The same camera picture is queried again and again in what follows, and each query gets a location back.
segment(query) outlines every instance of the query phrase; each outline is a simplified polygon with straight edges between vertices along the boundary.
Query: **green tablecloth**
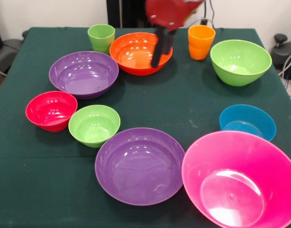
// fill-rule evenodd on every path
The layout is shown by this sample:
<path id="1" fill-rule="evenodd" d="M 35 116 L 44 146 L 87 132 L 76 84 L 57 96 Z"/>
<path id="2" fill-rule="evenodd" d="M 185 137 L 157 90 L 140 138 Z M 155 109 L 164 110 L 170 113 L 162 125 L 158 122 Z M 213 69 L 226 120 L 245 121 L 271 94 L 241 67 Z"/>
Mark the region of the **green tablecloth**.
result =
<path id="1" fill-rule="evenodd" d="M 150 29 L 117 29 L 116 36 Z M 254 29 L 217 29 L 215 43 L 245 39 L 261 45 Z M 272 141 L 291 158 L 291 101 L 275 69 L 245 87 L 231 87 L 215 74 L 210 58 L 189 57 L 187 29 L 178 31 L 171 60 L 158 73 L 137 77 L 120 71 L 102 97 L 79 101 L 113 107 L 120 131 L 152 127 L 172 135 L 186 150 L 219 130 L 220 112 L 250 104 L 277 124 Z M 71 52 L 91 50 L 86 28 L 32 28 L 0 91 L 0 227 L 213 228 L 182 188 L 170 200 L 134 207 L 108 196 L 94 173 L 97 150 L 68 132 L 49 133 L 25 117 L 27 103 L 55 90 L 50 66 Z"/>

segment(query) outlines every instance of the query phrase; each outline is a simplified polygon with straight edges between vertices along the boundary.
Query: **red bowl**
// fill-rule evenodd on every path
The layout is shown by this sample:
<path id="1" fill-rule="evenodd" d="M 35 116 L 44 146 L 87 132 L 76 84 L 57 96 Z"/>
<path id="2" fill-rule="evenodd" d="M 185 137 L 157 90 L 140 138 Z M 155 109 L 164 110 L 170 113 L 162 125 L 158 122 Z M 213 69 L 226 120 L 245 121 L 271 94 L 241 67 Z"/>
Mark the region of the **red bowl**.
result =
<path id="1" fill-rule="evenodd" d="M 162 55 L 157 68 L 151 67 L 151 60 L 157 36 L 153 33 L 135 32 L 117 38 L 110 47 L 111 57 L 124 71 L 146 76 L 160 70 L 171 58 L 173 48 L 168 55 Z"/>
<path id="2" fill-rule="evenodd" d="M 49 131 L 64 130 L 76 112 L 76 98 L 66 92 L 51 91 L 33 98 L 26 107 L 26 117 L 34 125 Z"/>

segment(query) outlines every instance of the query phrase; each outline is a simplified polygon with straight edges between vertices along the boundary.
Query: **orange cup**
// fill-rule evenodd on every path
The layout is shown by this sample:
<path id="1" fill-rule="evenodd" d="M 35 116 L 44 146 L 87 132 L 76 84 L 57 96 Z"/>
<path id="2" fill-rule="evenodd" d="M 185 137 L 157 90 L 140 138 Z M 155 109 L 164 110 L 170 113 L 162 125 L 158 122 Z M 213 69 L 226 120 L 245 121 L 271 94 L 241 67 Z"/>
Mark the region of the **orange cup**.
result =
<path id="1" fill-rule="evenodd" d="M 196 60 L 207 57 L 215 37 L 215 30 L 206 25 L 194 25 L 188 30 L 190 56 Z"/>

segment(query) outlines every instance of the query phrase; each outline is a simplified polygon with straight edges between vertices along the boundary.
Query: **white wall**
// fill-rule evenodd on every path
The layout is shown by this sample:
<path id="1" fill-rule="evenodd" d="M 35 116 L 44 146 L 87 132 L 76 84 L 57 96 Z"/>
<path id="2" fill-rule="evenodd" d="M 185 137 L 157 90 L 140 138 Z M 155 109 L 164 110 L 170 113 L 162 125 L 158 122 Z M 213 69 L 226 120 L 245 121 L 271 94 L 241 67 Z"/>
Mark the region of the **white wall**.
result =
<path id="1" fill-rule="evenodd" d="M 256 28 L 265 47 L 273 36 L 285 33 L 291 40 L 291 0 L 212 0 L 214 24 L 224 28 Z M 186 26 L 203 16 L 203 6 Z M 212 12 L 208 4 L 207 17 Z M 21 38 L 32 26 L 88 27 L 107 23 L 106 0 L 0 0 L 0 33 L 3 39 Z"/>
<path id="2" fill-rule="evenodd" d="M 274 46 L 273 36 L 284 33 L 291 40 L 291 0 L 212 0 L 217 28 L 255 28 L 266 49 Z M 200 7 L 186 23 L 204 16 Z M 207 18 L 212 18 L 207 1 Z"/>
<path id="3" fill-rule="evenodd" d="M 106 0 L 0 0 L 2 39 L 30 27 L 89 27 L 107 23 Z"/>

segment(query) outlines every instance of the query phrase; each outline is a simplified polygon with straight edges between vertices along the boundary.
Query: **orange bowl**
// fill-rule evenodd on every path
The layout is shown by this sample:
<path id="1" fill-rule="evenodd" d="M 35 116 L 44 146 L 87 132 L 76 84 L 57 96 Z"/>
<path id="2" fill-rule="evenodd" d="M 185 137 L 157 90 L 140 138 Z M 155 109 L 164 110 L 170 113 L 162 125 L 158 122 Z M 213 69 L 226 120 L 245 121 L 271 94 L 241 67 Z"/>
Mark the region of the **orange bowl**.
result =
<path id="1" fill-rule="evenodd" d="M 153 33 L 135 32 L 117 38 L 111 45 L 111 57 L 124 71 L 136 75 L 146 76 L 160 70 L 171 58 L 173 48 L 168 55 L 162 55 L 157 68 L 151 67 L 151 60 L 157 36 Z"/>

